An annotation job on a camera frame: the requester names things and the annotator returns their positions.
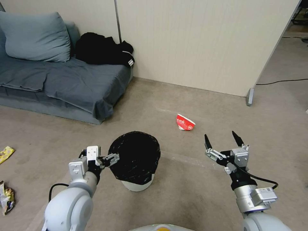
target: pillow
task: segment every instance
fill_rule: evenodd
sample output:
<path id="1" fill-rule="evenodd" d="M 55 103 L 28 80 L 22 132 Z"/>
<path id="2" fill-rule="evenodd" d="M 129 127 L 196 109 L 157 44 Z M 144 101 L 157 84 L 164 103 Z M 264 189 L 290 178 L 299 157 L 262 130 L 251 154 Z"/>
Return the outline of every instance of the pillow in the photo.
<path id="1" fill-rule="evenodd" d="M 70 38 L 58 12 L 36 16 L 0 12 L 0 26 L 11 57 L 46 62 L 70 59 Z"/>
<path id="2" fill-rule="evenodd" d="M 76 50 L 76 42 L 80 39 L 80 33 L 74 22 L 64 21 L 64 23 L 71 40 L 71 54 L 74 55 Z"/>

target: yellow snack wrapper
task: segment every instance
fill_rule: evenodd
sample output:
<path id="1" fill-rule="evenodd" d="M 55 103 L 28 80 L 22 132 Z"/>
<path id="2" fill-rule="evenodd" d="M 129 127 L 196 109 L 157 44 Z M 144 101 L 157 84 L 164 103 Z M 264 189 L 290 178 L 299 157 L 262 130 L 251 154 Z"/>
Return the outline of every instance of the yellow snack wrapper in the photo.
<path id="1" fill-rule="evenodd" d="M 0 164 L 6 161 L 14 152 L 15 149 L 9 146 L 6 146 L 2 151 L 0 151 Z"/>
<path id="2" fill-rule="evenodd" d="M 15 206 L 14 190 L 4 185 L 4 182 L 0 182 L 0 202 L 3 215 L 6 215 Z"/>

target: trash can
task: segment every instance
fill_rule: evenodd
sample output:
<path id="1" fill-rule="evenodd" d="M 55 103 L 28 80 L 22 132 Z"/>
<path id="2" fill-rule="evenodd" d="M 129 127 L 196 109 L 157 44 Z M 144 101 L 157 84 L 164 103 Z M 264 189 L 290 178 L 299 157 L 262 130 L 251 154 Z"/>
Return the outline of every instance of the trash can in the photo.
<path id="1" fill-rule="evenodd" d="M 157 139 L 143 132 L 129 132 L 111 144 L 108 155 L 119 154 L 120 160 L 110 167 L 116 179 L 134 192 L 148 188 L 160 159 Z"/>

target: beige wall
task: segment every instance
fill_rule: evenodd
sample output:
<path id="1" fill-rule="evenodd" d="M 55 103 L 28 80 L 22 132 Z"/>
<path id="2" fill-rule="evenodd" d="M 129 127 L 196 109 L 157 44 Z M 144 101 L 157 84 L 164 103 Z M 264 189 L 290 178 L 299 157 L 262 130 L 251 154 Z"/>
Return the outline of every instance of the beige wall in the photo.
<path id="1" fill-rule="evenodd" d="M 134 75 L 245 96 L 299 0 L 117 0 Z"/>
<path id="2" fill-rule="evenodd" d="M 58 11 L 74 21 L 80 32 L 112 36 L 119 42 L 114 0 L 0 0 L 11 13 L 39 14 Z"/>

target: gray carpet floor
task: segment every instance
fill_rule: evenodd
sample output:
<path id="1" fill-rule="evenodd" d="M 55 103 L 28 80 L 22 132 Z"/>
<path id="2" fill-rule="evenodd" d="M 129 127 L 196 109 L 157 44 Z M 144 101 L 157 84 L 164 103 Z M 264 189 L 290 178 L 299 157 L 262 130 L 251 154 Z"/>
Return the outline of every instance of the gray carpet floor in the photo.
<path id="1" fill-rule="evenodd" d="M 282 39 L 259 83 L 305 78 L 307 72 L 306 44 Z M 240 230 L 243 218 L 231 180 L 204 155 L 204 133 L 215 149 L 228 150 L 236 147 L 234 130 L 251 146 L 251 173 L 279 183 L 279 200 L 269 213 L 292 230 L 306 230 L 307 89 L 308 81 L 257 86 L 253 106 L 247 107 L 241 97 L 134 78 L 102 125 L 0 107 L 0 147 L 16 149 L 0 165 L 0 180 L 16 190 L 17 198 L 15 209 L 0 216 L 0 229 L 41 230 L 49 188 L 69 181 L 70 160 L 90 145 L 100 145 L 105 155 L 118 136 L 143 131 L 161 146 L 152 185 L 130 192 L 109 169 L 103 170 L 87 230 L 124 231 L 154 223 L 197 231 Z M 193 120 L 195 128 L 179 130 L 177 113 Z"/>

